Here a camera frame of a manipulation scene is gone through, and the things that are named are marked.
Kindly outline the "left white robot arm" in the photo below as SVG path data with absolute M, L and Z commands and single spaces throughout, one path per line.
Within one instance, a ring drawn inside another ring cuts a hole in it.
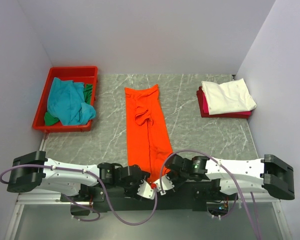
M 15 158 L 12 166 L 14 169 L 7 182 L 7 191 L 10 193 L 42 189 L 84 201 L 90 195 L 89 187 L 105 186 L 107 189 L 123 188 L 124 194 L 130 198 L 155 198 L 154 191 L 147 183 L 150 174 L 138 165 L 64 163 L 48 158 L 45 151 L 38 150 Z

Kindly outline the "orange t shirt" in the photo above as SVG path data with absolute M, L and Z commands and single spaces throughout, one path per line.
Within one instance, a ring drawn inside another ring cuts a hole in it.
M 125 88 L 127 160 L 150 173 L 152 184 L 161 176 L 166 158 L 173 152 L 160 103 L 159 86 Z

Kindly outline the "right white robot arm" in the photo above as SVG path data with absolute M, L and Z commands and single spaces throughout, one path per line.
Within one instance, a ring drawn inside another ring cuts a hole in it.
M 273 154 L 253 160 L 230 160 L 173 154 L 164 163 L 182 181 L 219 181 L 209 187 L 212 198 L 220 200 L 236 193 L 268 193 L 279 200 L 294 200 L 294 169 Z

